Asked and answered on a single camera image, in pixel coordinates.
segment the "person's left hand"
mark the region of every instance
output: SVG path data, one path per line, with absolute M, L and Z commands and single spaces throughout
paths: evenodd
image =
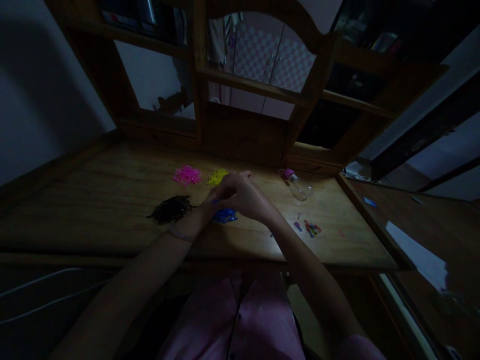
M 217 212 L 221 209 L 221 206 L 218 202 L 214 203 L 214 201 L 222 198 L 221 192 L 222 191 L 219 186 L 213 187 L 206 196 L 205 200 L 202 201 L 200 206 L 210 208 L 213 211 Z

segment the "person's right hand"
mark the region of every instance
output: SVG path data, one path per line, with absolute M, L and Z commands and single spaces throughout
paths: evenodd
M 259 189 L 249 170 L 233 171 L 225 175 L 219 193 L 223 194 L 223 199 L 218 202 L 222 208 L 234 209 L 265 225 L 281 216 L 275 205 Z

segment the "wristband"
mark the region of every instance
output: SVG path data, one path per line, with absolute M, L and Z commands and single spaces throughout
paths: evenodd
M 177 239 L 186 241 L 187 243 L 193 243 L 195 241 L 194 237 L 185 236 L 180 231 L 178 231 L 178 229 L 175 227 L 175 223 L 173 221 L 170 223 L 169 230 L 170 230 L 170 234 L 172 234 Z

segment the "white paper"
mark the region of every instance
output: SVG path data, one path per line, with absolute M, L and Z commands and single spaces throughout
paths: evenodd
M 449 272 L 445 269 L 445 265 L 447 264 L 445 261 L 413 240 L 390 221 L 386 224 L 385 228 L 415 264 L 418 272 L 422 274 L 435 289 L 441 291 L 447 288 L 447 275 Z

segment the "wooden desk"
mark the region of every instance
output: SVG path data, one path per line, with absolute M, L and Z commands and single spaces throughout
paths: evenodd
M 202 171 L 203 181 L 179 186 L 171 178 L 182 164 Z M 250 169 L 260 188 L 292 227 L 303 219 L 323 232 L 299 233 L 330 268 L 392 271 L 397 264 L 333 177 L 299 173 L 315 189 L 298 202 L 278 169 L 203 155 L 197 152 L 122 141 L 25 199 L 0 220 L 3 249 L 102 257 L 132 257 L 166 226 L 148 219 L 158 204 L 174 195 L 190 195 L 199 204 L 209 191 L 207 178 L 218 169 Z M 262 224 L 238 216 L 227 225 L 208 225 L 187 258 L 190 262 L 253 261 L 284 265 L 275 239 Z
M 408 191 L 355 180 L 350 184 L 360 198 L 375 201 L 377 207 L 368 209 L 379 225 L 385 227 L 391 221 L 447 262 L 447 290 L 480 306 L 480 211 L 475 205 L 414 194 L 421 205 Z M 434 287 L 418 271 L 397 272 L 390 277 L 434 345 L 454 347 L 463 360 L 478 359 L 480 318 L 440 313 L 432 302 Z

